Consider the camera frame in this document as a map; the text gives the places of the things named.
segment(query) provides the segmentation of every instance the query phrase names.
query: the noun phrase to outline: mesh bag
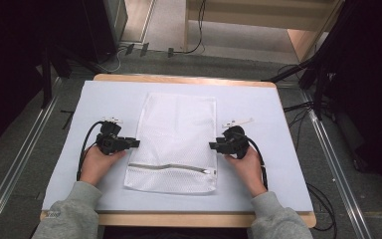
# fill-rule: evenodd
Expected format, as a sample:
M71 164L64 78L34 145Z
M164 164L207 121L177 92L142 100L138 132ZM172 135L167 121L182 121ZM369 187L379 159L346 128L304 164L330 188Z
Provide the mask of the mesh bag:
M124 185L143 191L199 193L216 189L214 98L148 95L138 124L140 146Z

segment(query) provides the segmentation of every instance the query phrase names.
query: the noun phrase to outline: gray sweatshirt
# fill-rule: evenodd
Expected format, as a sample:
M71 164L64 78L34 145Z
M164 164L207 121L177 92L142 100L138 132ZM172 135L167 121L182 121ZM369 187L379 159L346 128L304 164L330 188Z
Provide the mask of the gray sweatshirt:
M96 239L98 216L95 212L101 192L78 181L68 198L55 202L39 224L33 238ZM283 208L273 192L252 200L257 219L249 238L312 238L300 217L290 208Z

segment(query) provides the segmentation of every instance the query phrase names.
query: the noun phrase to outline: hand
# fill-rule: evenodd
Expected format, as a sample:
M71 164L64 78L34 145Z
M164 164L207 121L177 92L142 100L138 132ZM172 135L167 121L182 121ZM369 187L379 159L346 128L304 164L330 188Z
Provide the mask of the hand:
M80 181L96 186L100 179L109 171L110 167L125 155L125 151L104 155L97 146L91 147L83 163Z
M252 147L248 148L247 154L242 159L237 159L229 154L224 156L235 167L253 197L267 192L262 182L260 157Z

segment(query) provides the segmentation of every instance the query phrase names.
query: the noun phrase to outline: table edge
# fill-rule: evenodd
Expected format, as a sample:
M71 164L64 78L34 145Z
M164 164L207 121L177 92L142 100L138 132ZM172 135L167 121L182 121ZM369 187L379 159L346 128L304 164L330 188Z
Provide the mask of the table edge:
M200 77L178 77L161 75L111 75L98 74L94 81L102 82L140 82L140 83L170 83L170 84L192 84L192 85L213 85L213 86L237 86L237 87L262 87L276 88L271 82L255 82L248 80L229 80L220 78L200 78Z
M40 220L48 211L43 210ZM316 224L314 212L297 212L308 228ZM156 226L156 227L228 227L249 228L256 220L254 213L192 213L192 212L112 212L99 213L102 226Z

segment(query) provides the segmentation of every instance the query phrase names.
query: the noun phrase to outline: handheld controller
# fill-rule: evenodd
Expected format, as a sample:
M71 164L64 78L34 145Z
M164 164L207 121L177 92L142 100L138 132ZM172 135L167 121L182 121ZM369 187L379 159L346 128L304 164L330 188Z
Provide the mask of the handheld controller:
M100 133L96 137L96 144L100 151L106 155L139 147L139 140L134 137L118 137L121 127L112 121L104 121L100 128Z
M247 153L250 146L244 129L240 126L232 126L223 132L225 137L216 137L216 142L209 142L211 149L216 149L218 153L236 154L241 159Z

